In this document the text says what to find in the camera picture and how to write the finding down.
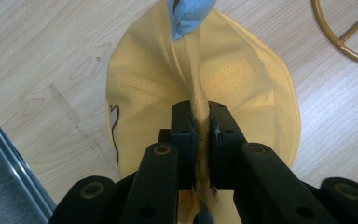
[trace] yellow cloth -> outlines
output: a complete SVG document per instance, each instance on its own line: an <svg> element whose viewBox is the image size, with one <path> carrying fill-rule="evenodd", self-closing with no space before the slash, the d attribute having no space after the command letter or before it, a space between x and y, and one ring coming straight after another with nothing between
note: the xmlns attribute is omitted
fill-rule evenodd
<svg viewBox="0 0 358 224"><path fill-rule="evenodd" d="M214 197L207 186L207 100L226 105L249 142L273 148L290 166L300 135L290 73L273 51L215 10L199 29L173 42L166 4L157 2L127 30L109 64L106 114L120 173L138 169L159 129L170 128L172 105L190 100L201 138L196 195L216 223L241 223L232 191ZM179 221L192 223L199 200L188 191L179 200Z"/></svg>

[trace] wood grain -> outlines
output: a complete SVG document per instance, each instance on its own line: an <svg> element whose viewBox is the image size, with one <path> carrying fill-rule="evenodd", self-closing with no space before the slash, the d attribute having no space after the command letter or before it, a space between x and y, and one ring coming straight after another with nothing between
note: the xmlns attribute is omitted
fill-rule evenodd
<svg viewBox="0 0 358 224"><path fill-rule="evenodd" d="M127 27L155 1L0 1L0 125L58 203L80 178L117 181L104 88ZM321 0L337 33L358 19L358 1ZM358 63L338 52L310 1L218 1L287 63L302 119L293 171L319 186L358 181ZM348 42L358 50L358 34Z"/></svg>

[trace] screw hole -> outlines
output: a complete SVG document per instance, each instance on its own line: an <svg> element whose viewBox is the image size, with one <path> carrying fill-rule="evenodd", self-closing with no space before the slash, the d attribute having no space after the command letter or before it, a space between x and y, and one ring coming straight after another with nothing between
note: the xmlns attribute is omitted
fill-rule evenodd
<svg viewBox="0 0 358 224"><path fill-rule="evenodd" d="M312 219L313 218L313 213L312 211L309 209L309 208L306 208L306 207L298 207L296 209L297 213L305 218L305 219Z"/></svg>
<svg viewBox="0 0 358 224"><path fill-rule="evenodd" d="M93 199L98 197L104 191L104 184L101 182L92 182L85 185L80 190L80 196L84 199Z"/></svg>
<svg viewBox="0 0 358 224"><path fill-rule="evenodd" d="M358 200L358 189L345 184L345 183L336 183L334 188L336 191L347 199Z"/></svg>
<svg viewBox="0 0 358 224"><path fill-rule="evenodd" d="M153 217L156 214L156 209L153 207L153 205L146 205L139 210L139 214L142 217Z"/></svg>
<svg viewBox="0 0 358 224"><path fill-rule="evenodd" d="M171 152L171 149L166 146L158 146L154 148L154 152L160 156L168 154Z"/></svg>

